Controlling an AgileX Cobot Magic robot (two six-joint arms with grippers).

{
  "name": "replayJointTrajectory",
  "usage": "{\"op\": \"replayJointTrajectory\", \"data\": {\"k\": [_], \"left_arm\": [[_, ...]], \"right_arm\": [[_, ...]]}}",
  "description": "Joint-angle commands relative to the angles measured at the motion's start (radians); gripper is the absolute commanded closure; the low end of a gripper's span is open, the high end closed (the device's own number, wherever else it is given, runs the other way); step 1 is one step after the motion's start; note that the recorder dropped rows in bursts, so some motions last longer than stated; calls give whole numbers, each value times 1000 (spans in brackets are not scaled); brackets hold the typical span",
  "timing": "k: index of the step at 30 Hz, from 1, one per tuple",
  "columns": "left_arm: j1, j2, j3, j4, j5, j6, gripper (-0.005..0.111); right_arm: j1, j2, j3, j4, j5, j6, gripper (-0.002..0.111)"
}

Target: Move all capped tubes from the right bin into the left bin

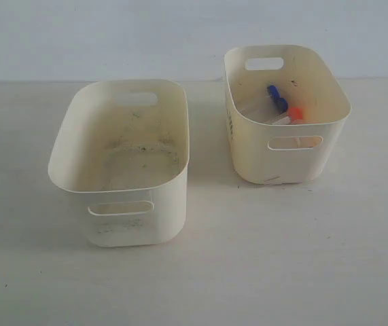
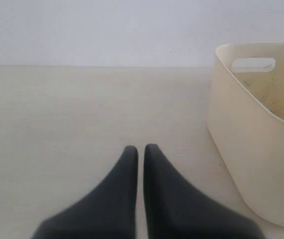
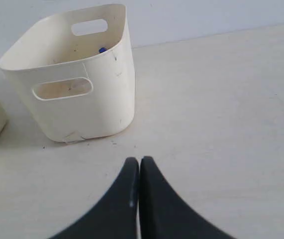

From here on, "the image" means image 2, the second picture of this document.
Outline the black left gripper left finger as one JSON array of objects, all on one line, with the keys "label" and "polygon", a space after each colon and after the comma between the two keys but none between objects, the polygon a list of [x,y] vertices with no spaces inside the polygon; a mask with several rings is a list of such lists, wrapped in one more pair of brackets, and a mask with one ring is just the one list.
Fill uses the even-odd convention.
[{"label": "black left gripper left finger", "polygon": [[134,239],[138,151],[126,146],[107,176],[85,197],[44,220],[34,239]]}]

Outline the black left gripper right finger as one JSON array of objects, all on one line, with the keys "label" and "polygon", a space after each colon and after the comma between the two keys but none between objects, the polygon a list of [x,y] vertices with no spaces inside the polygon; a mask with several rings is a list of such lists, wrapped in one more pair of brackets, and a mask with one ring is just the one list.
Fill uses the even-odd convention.
[{"label": "black left gripper right finger", "polygon": [[144,152],[144,203],[150,239],[263,239],[251,219],[214,201],[169,162],[156,144]]}]

